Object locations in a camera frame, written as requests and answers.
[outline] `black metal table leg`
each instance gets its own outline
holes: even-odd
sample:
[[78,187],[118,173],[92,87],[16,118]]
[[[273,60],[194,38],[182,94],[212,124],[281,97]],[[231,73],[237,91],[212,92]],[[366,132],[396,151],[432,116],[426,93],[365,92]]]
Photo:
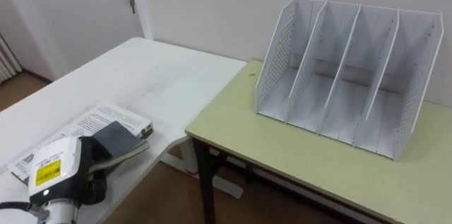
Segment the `black metal table leg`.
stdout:
[[199,183],[203,198],[204,222],[215,224],[215,205],[213,200],[212,165],[209,159],[209,147],[200,141],[193,139],[198,163]]

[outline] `white door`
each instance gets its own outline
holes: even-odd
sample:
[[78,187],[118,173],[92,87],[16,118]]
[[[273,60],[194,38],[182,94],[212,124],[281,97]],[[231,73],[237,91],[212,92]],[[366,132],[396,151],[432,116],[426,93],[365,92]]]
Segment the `white door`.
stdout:
[[129,0],[28,0],[68,73],[131,37],[142,37]]

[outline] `white table leg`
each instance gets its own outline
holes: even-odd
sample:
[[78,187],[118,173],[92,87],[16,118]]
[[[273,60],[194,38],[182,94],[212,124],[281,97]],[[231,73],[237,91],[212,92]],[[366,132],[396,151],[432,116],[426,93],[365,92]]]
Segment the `white table leg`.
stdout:
[[198,164],[196,163],[195,150],[191,138],[180,143],[179,147],[181,148],[185,171],[193,175],[197,174]]
[[[166,153],[161,161],[176,168],[179,171],[182,171],[198,179],[199,178],[197,175],[198,165],[196,164],[196,156],[193,148],[193,142],[190,139],[181,143],[180,146],[182,151],[182,157],[184,158],[183,160]],[[233,196],[236,199],[240,199],[240,197],[243,194],[243,189],[241,187],[221,177],[218,177],[217,175],[214,176],[212,182],[215,188],[225,193],[228,193],[229,195]]]

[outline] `radiator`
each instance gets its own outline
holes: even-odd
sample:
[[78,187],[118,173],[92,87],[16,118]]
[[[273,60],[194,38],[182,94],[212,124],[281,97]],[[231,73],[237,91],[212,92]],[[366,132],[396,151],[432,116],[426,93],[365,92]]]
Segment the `radiator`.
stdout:
[[5,40],[0,36],[0,83],[22,71]]

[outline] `table top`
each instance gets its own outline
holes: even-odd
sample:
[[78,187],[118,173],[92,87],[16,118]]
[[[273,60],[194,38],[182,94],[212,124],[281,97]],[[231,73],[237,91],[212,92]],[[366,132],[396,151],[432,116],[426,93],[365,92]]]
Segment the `table top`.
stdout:
[[[154,124],[150,149],[108,178],[107,198],[82,207],[80,223],[101,223],[171,147],[184,128],[245,65],[244,61],[133,38],[0,112],[0,166],[31,149],[99,100],[125,107]],[[27,201],[28,188],[0,175],[0,201]],[[0,223],[34,223],[20,211],[0,211]]]
[[424,102],[397,161],[256,115],[250,61],[186,133],[380,218],[452,223],[452,111]]

